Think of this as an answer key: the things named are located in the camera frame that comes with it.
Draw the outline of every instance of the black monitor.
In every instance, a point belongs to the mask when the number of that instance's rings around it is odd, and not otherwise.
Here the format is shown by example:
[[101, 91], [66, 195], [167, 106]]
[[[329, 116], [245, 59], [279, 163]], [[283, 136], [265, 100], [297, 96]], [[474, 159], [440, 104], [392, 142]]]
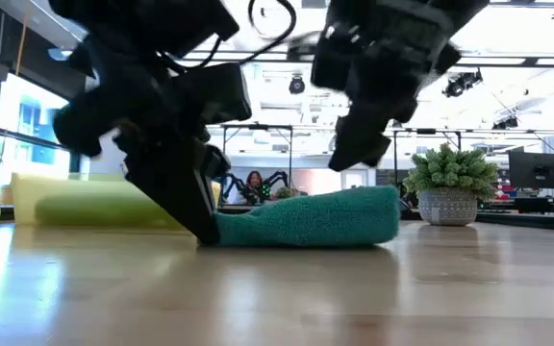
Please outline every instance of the black monitor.
[[508, 153], [510, 185], [554, 188], [554, 154]]

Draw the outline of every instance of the white woven pot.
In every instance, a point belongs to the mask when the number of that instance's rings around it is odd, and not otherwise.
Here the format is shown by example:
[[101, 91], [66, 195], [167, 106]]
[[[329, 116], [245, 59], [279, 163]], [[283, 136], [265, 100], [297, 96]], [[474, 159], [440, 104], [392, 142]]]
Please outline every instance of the white woven pot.
[[465, 226], [476, 220], [478, 204], [469, 191], [454, 187], [432, 188], [420, 193], [420, 217], [434, 226]]

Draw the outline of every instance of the teal towel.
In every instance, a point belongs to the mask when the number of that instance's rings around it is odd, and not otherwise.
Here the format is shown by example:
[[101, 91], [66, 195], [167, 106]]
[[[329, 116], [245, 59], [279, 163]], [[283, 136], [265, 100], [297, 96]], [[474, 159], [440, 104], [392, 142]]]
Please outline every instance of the teal towel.
[[220, 246], [346, 247], [393, 239], [399, 194], [391, 186], [358, 187], [216, 215]]

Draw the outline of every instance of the potted plant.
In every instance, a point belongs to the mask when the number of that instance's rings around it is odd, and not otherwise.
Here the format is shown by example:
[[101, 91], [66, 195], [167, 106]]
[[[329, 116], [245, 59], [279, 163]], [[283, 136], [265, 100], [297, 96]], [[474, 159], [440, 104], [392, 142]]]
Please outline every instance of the potted plant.
[[476, 219], [477, 199], [495, 196], [497, 165], [482, 150], [454, 152], [448, 143], [423, 157], [413, 155], [415, 168], [403, 182], [418, 195], [422, 219], [437, 226], [464, 226]]

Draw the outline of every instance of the window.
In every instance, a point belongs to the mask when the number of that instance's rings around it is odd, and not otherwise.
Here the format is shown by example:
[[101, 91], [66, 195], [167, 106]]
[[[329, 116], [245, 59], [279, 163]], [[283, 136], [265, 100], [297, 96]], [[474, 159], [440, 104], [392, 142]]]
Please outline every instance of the window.
[[9, 74], [1, 84], [0, 128], [58, 142], [53, 116], [65, 105], [67, 101], [62, 97]]
[[40, 175], [67, 177], [69, 173], [69, 152], [48, 148], [14, 138], [0, 136], [0, 188], [12, 180], [12, 173], [39, 172]]

